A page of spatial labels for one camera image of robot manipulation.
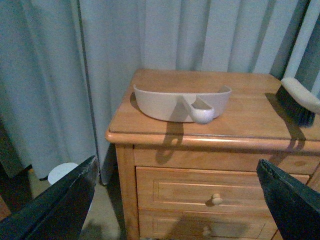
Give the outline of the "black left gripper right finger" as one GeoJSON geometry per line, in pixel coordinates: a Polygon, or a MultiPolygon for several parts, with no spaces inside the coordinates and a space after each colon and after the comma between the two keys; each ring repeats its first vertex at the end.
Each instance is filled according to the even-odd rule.
{"type": "Polygon", "coordinates": [[[320,238],[320,193],[265,159],[256,173],[264,200],[284,240],[320,238]]]}

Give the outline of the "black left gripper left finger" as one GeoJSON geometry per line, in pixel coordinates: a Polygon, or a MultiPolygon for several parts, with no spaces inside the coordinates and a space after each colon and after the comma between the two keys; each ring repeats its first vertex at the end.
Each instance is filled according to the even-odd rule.
{"type": "Polygon", "coordinates": [[[91,156],[0,222],[2,240],[77,240],[92,203],[99,163],[91,156]]]}

